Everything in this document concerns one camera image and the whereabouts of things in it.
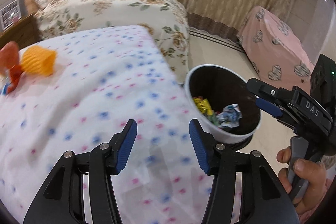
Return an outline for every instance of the floral bedspread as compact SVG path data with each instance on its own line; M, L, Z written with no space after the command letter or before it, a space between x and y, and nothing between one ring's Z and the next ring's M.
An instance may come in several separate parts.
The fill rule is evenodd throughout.
M144 26L178 81L188 72L189 26L177 0L56 0L35 18L42 39L95 28Z

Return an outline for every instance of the orange toy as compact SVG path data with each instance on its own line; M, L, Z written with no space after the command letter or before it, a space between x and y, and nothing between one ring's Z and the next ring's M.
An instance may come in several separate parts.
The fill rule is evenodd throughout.
M14 65L19 65L19 46L16 42L11 41L0 50L0 74L7 76L7 70Z
M0 74L10 79L2 93L8 94L15 90L23 72L43 76L53 74L55 59L56 51L34 45L23 53L20 65L19 47L16 42L9 42L0 50Z

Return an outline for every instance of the screw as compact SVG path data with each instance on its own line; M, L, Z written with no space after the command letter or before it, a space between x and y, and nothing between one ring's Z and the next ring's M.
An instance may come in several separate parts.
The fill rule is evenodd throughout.
M255 157L260 157L261 153L258 150L253 150L252 155L255 156Z
M218 144L216 144L216 148L217 148L218 150L224 150L224 149L225 149L225 145L222 144L222 143L218 143Z
M108 144L108 143L102 143L102 144L99 146L99 148L100 148L101 150L108 149L108 148L109 148L109 144Z
M72 151L67 151L67 152L65 152L64 154L63 154L63 156L65 157L65 158L70 158L71 156L72 156Z

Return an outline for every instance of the human hand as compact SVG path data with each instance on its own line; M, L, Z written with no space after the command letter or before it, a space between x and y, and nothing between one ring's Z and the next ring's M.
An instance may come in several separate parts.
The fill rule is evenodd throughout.
M287 163L290 160L291 154L290 147L282 149L277 154L277 161L283 164ZM309 186L303 198L293 200L296 212L301 215L315 208L321 201L326 185L327 171L322 162L318 164L302 159L296 160L293 168L296 175L309 182ZM287 169L288 168L282 168L278 177L286 192L289 193L292 190L292 185L287 179Z

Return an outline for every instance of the trash bin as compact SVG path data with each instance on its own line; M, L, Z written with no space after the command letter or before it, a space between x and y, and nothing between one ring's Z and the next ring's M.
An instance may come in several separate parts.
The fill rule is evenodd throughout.
M256 96L246 89L246 81L235 72L217 65L199 65L187 74L184 89L197 118L205 132L211 133L222 143L236 144L251 137L260 124L260 109L255 105ZM238 104L242 114L239 126L222 130L213 125L198 110L193 98L208 99L215 112L222 112L227 105Z

